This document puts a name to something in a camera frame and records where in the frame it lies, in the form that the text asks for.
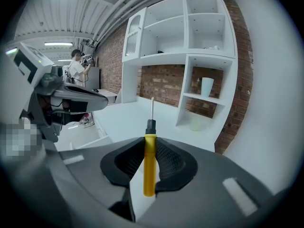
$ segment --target pixelated blur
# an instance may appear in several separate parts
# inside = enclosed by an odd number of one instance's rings
[[[19,122],[1,128],[0,146],[2,157],[7,161],[30,160],[41,149],[42,137],[29,119],[21,118]]]

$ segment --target red brick wall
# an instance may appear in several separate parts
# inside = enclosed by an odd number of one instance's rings
[[[245,20],[234,0],[224,0],[224,2],[229,11],[237,39],[238,80],[229,116],[215,142],[218,153],[223,153],[227,149],[244,120],[253,81],[252,47]]]
[[[185,65],[154,65],[144,66],[139,70],[138,91],[141,97],[150,99],[154,96],[156,101],[178,106],[181,95],[182,81]],[[202,77],[214,79],[210,93],[211,97],[218,98],[222,84],[223,71],[210,68],[193,67],[190,93],[200,94]],[[186,110],[213,117],[216,104],[189,98]]]
[[[127,22],[115,31],[94,53],[101,68],[100,88],[118,93],[122,87],[122,56]]]

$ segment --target sneaker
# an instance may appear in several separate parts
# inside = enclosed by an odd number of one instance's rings
[[[93,126],[94,124],[95,124],[95,123],[94,123],[94,121],[84,123],[84,128],[87,128],[87,127]]]
[[[78,124],[79,124],[79,125],[85,124],[85,123],[87,123],[88,121],[89,121],[89,119],[85,118],[84,120],[80,120],[80,121],[78,122]]]

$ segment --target person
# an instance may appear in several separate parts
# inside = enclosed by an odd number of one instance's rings
[[[67,71],[72,78],[72,82],[75,85],[85,87],[85,79],[91,69],[91,65],[89,64],[86,68],[81,65],[82,54],[79,49],[75,49],[72,51],[72,61],[67,68]],[[91,113],[85,113],[83,118],[78,122],[78,124],[82,124],[84,128],[90,127],[94,125],[94,120]]]
[[[73,78],[73,84],[85,87],[85,81],[87,79],[87,75],[91,69],[91,65],[89,64],[86,68],[81,65],[81,51],[79,49],[75,49],[72,51],[72,61],[68,67],[68,72]]]

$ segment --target screwdriver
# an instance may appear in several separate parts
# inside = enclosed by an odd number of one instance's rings
[[[151,99],[151,115],[147,122],[143,160],[143,194],[147,197],[155,195],[156,184],[156,121],[153,120],[154,97]]]

